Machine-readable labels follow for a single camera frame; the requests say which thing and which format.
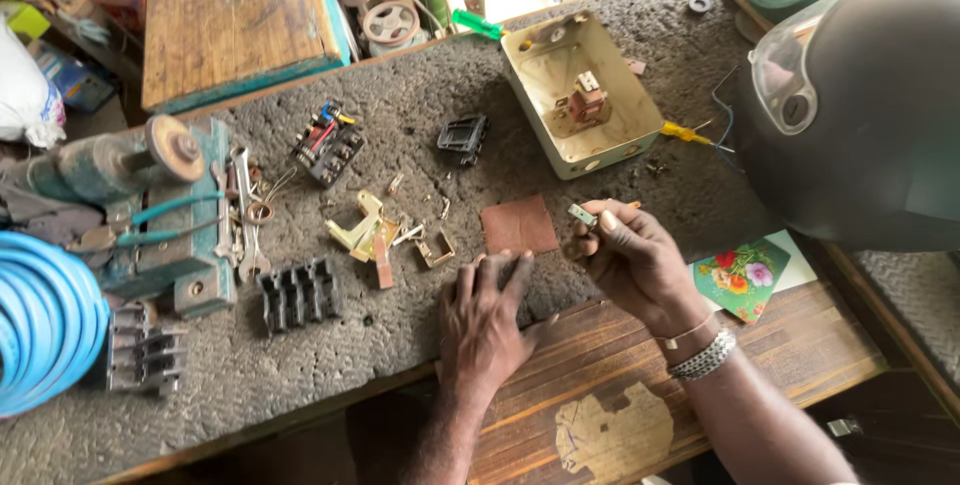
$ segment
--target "red wire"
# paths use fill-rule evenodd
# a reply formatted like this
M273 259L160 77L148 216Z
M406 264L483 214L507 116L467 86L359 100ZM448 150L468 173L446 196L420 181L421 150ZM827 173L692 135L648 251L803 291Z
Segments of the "red wire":
M322 142L322 141L324 140L324 138L326 138L327 135L330 134L330 131L333 130L333 125L336 124L336 123L337 123L337 122L334 121L334 120L331 120L331 121L330 121L330 125L326 128L326 130L323 132L323 134L320 134L320 135L319 135L319 138L317 139L317 143L314 144L313 147L310 147L310 152L313 152L313 151L320 145L320 142Z

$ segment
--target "silver bracelet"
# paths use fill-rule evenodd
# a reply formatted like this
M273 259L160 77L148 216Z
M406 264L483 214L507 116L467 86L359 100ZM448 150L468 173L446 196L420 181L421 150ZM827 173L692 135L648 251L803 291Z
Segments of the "silver bracelet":
M727 356L737 347L737 337L729 329L721 329L706 348L686 361L669 367L666 371L678 380L691 381L703 378L723 365Z

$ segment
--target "white bag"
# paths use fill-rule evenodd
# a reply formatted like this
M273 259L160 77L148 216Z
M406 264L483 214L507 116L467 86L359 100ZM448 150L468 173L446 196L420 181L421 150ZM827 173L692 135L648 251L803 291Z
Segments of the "white bag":
M65 121L60 92L0 15L0 140L54 147Z

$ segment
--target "floral card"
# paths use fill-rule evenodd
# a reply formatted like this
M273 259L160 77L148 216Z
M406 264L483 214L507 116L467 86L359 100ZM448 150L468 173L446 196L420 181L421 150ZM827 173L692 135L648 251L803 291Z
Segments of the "floral card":
M764 238L694 263L693 281L701 294L753 325L789 261L788 252Z

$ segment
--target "pliers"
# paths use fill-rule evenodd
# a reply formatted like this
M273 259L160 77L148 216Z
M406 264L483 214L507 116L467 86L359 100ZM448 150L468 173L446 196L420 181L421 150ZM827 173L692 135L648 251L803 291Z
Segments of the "pliers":
M223 216L216 217L209 221L201 222L195 226L181 230L157 230L151 232L131 233L130 229L132 227L139 226L143 222L150 221L150 219L155 219L156 217L159 217L160 215L163 215L169 211L184 207L185 205L190 205L198 201L220 199L222 197L224 197L224 193L222 192L179 197L177 199L164 202L160 205L155 205L148 209L144 209L143 211L140 211L131 217L126 217L119 221L109 222L103 226L98 226L88 230L79 237L78 241L66 245L66 249L70 252L100 252L117 247L160 243L181 237L193 233L201 228L206 228L207 226L216 224L222 220Z

